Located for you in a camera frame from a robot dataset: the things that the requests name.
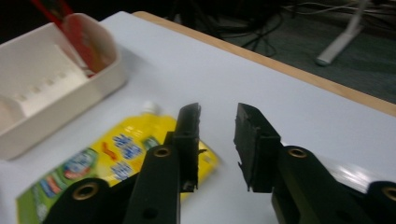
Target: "white table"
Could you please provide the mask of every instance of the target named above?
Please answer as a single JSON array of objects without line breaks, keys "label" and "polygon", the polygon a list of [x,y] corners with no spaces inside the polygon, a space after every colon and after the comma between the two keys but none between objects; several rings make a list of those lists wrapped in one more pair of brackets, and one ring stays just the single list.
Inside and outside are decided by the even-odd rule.
[{"label": "white table", "polygon": [[252,54],[259,59],[250,61],[127,13],[103,25],[120,44],[129,82],[24,155],[0,162],[0,223],[16,222],[15,198],[40,176],[121,119],[139,114],[147,100],[174,117],[183,105],[199,102],[201,138],[221,160],[183,203],[181,223],[277,223],[270,195],[247,192],[237,165],[233,133],[239,102],[258,107],[289,144],[396,179],[391,110],[380,112],[282,74],[279,67],[253,62],[261,60],[259,55]]}]

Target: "wooden table edge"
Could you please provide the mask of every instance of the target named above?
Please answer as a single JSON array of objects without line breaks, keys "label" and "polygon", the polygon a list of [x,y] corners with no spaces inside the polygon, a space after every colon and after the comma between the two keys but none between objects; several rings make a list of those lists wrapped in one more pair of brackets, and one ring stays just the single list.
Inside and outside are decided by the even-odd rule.
[{"label": "wooden table edge", "polygon": [[147,13],[144,11],[138,11],[138,12],[133,13],[133,15],[142,19],[142,20],[150,21],[152,23],[158,24],[158,25],[165,27],[169,30],[176,31],[183,35],[192,37],[196,40],[199,40],[201,42],[209,44],[213,47],[226,50],[232,54],[238,55],[245,59],[251,60],[255,63],[259,63],[259,64],[262,64],[269,68],[272,68],[272,69],[274,69],[278,72],[281,72],[285,75],[298,78],[304,82],[312,84],[312,85],[319,87],[323,90],[333,92],[337,95],[343,96],[343,97],[345,97],[349,100],[352,100],[354,102],[360,103],[362,105],[367,105],[373,109],[379,110],[383,113],[386,113],[388,115],[396,117],[396,105],[393,103],[384,101],[382,99],[376,98],[372,95],[363,93],[361,91],[356,91],[356,90],[350,89],[349,87],[335,83],[335,82],[325,79],[323,77],[315,76],[315,75],[305,72],[301,69],[298,69],[298,68],[292,67],[290,65],[287,65],[285,63],[278,62],[274,59],[262,56],[258,53],[250,51],[248,49],[240,48],[236,45],[233,45],[233,44],[230,44],[223,40],[217,39],[213,36],[206,35],[201,32],[192,30],[188,27],[182,26],[182,25],[177,24],[172,21],[168,21],[161,17],[157,17],[150,13]]}]

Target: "dark floor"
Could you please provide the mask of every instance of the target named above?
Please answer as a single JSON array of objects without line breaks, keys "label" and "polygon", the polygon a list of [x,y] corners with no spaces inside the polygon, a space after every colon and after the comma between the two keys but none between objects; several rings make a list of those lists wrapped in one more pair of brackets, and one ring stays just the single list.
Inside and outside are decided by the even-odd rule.
[{"label": "dark floor", "polygon": [[[155,0],[112,0],[111,3],[93,0],[67,0],[66,2],[75,12],[83,12],[101,20],[120,10],[130,12],[146,10],[165,17],[170,11],[172,0],[161,4]],[[348,1],[319,0],[317,3],[340,6]],[[259,42],[256,51],[263,55],[272,55],[272,58],[282,63],[396,104],[395,8],[394,0],[388,1],[382,7],[371,6],[370,10],[382,13],[367,13],[365,20],[362,21],[365,25],[362,33],[331,65],[326,67],[316,65],[315,59],[345,29],[351,17],[350,14],[323,12],[314,15],[297,15],[293,18],[290,12],[282,9],[283,21],[280,26],[267,36],[267,42],[264,40]],[[299,12],[321,9],[323,8],[298,7]],[[280,19],[278,15],[275,15],[267,22],[265,29],[271,30],[276,27]],[[218,25],[241,24],[240,20],[229,17],[220,17],[219,21]],[[47,22],[48,20],[29,0],[2,1],[0,3],[0,44]],[[222,37],[230,35],[241,34],[221,34]],[[251,33],[242,37],[225,38],[225,40],[242,46],[253,37],[255,35]]]}]

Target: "white plastic tray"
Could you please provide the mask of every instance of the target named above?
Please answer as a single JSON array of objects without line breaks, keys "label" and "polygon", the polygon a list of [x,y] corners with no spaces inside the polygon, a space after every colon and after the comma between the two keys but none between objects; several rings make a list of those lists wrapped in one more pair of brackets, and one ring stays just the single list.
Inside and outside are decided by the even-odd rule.
[{"label": "white plastic tray", "polygon": [[108,66],[94,77],[50,23],[0,45],[0,159],[40,142],[126,81],[111,34],[84,14],[82,30]]}]

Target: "white tabletop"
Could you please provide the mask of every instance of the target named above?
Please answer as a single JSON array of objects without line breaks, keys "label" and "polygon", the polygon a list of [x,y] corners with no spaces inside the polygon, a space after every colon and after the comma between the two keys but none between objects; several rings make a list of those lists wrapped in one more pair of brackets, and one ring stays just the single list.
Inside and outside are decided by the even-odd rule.
[{"label": "white tabletop", "polygon": [[16,223],[15,198],[40,176],[147,100],[174,117],[200,103],[201,138],[221,160],[183,203],[181,223],[277,223],[270,195],[247,192],[237,165],[239,102],[258,107],[288,144],[396,179],[396,118],[127,13],[103,25],[120,44],[129,82],[16,160],[0,161],[0,223]]}]

